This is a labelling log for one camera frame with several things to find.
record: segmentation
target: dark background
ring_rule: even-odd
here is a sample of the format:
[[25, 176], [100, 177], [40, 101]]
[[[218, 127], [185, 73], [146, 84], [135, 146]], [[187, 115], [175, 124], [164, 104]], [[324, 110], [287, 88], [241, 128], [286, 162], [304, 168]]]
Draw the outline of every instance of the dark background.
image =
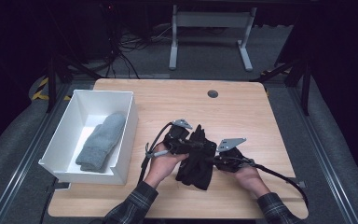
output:
[[[154, 25], [171, 20], [170, 6], [116, 7], [114, 20], [144, 38]], [[28, 90], [52, 55], [86, 63], [109, 54], [106, 24], [99, 3], [0, 0], [0, 134], [30, 104]], [[258, 9], [254, 25], [279, 24], [296, 25], [279, 63], [311, 49], [312, 75], [358, 165], [358, 1]]]

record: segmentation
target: gray sock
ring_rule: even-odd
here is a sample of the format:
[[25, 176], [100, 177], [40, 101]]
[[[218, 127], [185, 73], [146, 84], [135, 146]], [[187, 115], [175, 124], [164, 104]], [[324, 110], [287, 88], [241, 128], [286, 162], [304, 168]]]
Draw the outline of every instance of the gray sock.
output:
[[125, 122], [124, 115], [115, 113], [109, 115], [103, 124], [95, 127], [76, 158], [76, 164], [80, 165], [80, 170], [101, 172], [106, 156], [123, 133]]

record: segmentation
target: plaid sleeve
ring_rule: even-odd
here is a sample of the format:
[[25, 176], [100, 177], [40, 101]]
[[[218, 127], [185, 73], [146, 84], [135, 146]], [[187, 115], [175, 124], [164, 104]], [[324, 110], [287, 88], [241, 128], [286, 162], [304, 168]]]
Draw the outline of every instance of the plaid sleeve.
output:
[[276, 193], [261, 196], [257, 203], [269, 224], [304, 223], [289, 211]]
[[146, 216], [158, 193], [145, 182], [141, 182], [127, 199], [113, 208], [103, 219], [104, 223], [139, 223]]

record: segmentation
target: table hole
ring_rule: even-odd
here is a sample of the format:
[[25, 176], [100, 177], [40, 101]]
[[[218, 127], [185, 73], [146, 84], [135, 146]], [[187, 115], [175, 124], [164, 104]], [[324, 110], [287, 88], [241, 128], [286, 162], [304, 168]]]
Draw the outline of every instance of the table hole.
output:
[[208, 96], [211, 98], [216, 98], [218, 95], [219, 95], [219, 93], [217, 91], [214, 91], [214, 90], [208, 91]]

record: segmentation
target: person's left hand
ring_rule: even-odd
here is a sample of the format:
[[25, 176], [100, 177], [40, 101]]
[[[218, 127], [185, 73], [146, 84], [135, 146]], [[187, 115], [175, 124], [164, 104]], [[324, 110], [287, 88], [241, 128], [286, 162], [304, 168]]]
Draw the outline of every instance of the person's left hand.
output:
[[[166, 149], [167, 148], [163, 144], [158, 144], [155, 147], [154, 152]], [[173, 155], [168, 152], [165, 155], [152, 158], [149, 173], [147, 174], [144, 182], [151, 187], [156, 188], [165, 177], [172, 173], [176, 164], [187, 157], [188, 154]]]

